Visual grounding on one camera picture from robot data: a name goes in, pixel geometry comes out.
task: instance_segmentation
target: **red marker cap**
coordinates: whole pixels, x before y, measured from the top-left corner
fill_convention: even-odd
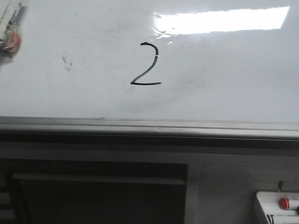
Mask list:
[[[289,199],[287,198],[281,198],[279,200],[279,206],[282,208],[282,209],[289,209],[290,208],[290,203],[289,203]]]

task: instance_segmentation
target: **whiteboard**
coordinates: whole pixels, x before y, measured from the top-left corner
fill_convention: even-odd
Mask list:
[[[299,122],[297,0],[23,5],[0,116]],[[155,57],[142,42],[159,58],[139,82],[160,85],[130,84]]]

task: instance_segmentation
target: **marker holder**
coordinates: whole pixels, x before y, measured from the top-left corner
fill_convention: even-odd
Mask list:
[[[22,7],[22,0],[10,0],[0,20],[0,54],[12,56],[21,44],[19,25],[15,23]]]
[[[297,210],[284,210],[279,206],[281,198],[299,200],[299,193],[258,191],[255,211],[260,224],[270,224],[267,215],[299,216]]]

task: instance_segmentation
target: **whiteboard frame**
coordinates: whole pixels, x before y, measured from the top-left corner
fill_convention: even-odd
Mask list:
[[[299,140],[299,124],[0,116],[0,133]]]

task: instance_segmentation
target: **black marker writing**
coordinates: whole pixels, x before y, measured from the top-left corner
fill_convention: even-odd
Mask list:
[[[159,85],[161,83],[137,83],[136,82],[138,79],[140,79],[141,77],[145,76],[150,70],[153,69],[153,67],[156,65],[158,57],[159,57],[159,50],[158,50],[158,48],[155,45],[153,45],[151,43],[147,43],[147,42],[144,42],[144,43],[141,44],[141,46],[143,46],[143,45],[151,46],[151,47],[153,47],[156,50],[155,60],[154,60],[154,62],[152,64],[152,66],[149,67],[149,69],[147,69],[144,73],[142,73],[140,76],[138,76],[137,78],[135,78],[131,82],[131,85]]]

